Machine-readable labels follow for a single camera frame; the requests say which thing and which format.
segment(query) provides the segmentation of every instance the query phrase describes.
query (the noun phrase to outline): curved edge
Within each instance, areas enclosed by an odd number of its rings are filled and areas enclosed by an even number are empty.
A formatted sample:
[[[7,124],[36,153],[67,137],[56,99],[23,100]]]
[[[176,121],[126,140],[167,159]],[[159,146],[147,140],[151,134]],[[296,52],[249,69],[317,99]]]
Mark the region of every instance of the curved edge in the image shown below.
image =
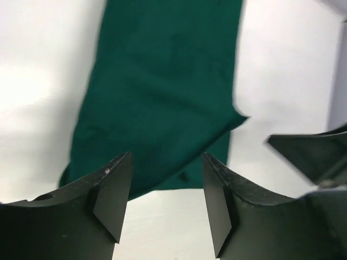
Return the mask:
[[[116,243],[120,242],[133,169],[131,153],[104,167],[106,175],[94,190],[90,204],[93,214]]]
[[[215,257],[219,258],[228,244],[232,231],[237,229],[237,217],[233,218],[225,194],[225,185],[214,173],[210,161],[203,156],[203,188]]]
[[[264,143],[269,143],[269,140],[274,138],[288,138],[288,139],[302,139],[302,138],[328,138],[328,137],[339,137],[343,134],[347,134],[347,123],[340,127],[330,130],[327,132],[321,132],[316,134],[272,134]]]
[[[204,156],[228,190],[244,202],[253,205],[275,206],[295,199],[272,192],[230,170],[210,154]]]
[[[45,193],[43,195],[38,196],[36,199],[32,201],[20,200],[12,203],[4,204],[8,207],[47,207],[54,206],[58,204],[67,203],[70,200],[76,199],[81,195],[86,194],[93,190],[102,179],[108,174],[106,173],[106,169],[116,167],[125,157],[129,156],[131,153],[126,152],[121,156],[115,157],[106,165],[101,167],[100,169],[81,177],[80,179],[73,181],[61,188],[58,188],[54,191]]]

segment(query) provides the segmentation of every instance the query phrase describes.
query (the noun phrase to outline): white backdrop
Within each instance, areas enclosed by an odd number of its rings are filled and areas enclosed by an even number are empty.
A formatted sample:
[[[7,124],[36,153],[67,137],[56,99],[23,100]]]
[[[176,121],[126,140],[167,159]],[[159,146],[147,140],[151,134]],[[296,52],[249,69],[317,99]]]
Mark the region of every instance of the white backdrop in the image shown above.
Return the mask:
[[[103,7],[0,0],[0,201],[56,188]],[[252,118],[234,133],[233,170],[288,196],[314,189],[262,142],[271,133],[325,130],[341,21],[314,0],[246,1],[234,95]],[[115,259],[214,259],[203,191],[131,201]]]

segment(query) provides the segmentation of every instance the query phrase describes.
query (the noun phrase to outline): black plastic part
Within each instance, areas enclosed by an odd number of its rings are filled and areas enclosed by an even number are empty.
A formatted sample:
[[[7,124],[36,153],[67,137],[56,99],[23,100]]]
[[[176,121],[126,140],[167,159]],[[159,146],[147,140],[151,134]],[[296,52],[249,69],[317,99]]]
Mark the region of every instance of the black plastic part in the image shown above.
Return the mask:
[[[267,142],[310,181],[347,184],[347,124],[312,135],[271,135]]]
[[[206,154],[204,193],[221,260],[347,259],[347,191],[293,199],[271,192]]]
[[[33,201],[0,205],[0,259],[111,260],[132,172],[126,153]]]

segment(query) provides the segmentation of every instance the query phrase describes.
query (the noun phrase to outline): green fabric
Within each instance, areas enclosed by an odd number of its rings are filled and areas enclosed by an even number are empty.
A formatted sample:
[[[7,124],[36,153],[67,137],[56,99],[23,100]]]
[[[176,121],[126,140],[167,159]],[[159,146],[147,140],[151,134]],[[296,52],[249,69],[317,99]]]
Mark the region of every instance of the green fabric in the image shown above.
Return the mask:
[[[208,151],[226,163],[242,0],[109,0],[60,186],[126,151],[130,199],[201,188]]]

